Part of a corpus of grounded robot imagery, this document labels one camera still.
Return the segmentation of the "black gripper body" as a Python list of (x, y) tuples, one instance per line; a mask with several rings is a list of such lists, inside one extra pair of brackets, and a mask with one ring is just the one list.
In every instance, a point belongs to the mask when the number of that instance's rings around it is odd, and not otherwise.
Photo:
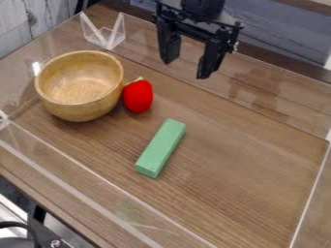
[(175, 23), (180, 36), (188, 36), (202, 43), (216, 39), (223, 42), (227, 53), (234, 53), (245, 25), (226, 12), (226, 1), (155, 0), (155, 24), (162, 17)]

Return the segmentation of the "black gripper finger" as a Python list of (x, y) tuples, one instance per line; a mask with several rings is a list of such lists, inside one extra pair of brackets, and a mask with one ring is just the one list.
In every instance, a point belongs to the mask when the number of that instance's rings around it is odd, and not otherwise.
[(156, 20), (159, 55), (166, 64), (172, 63), (180, 56), (182, 36), (174, 22), (159, 18)]
[(223, 46), (223, 42), (211, 39), (206, 43), (204, 54), (199, 59), (198, 64), (198, 79), (206, 79), (220, 68), (222, 62), (226, 57), (227, 50)]

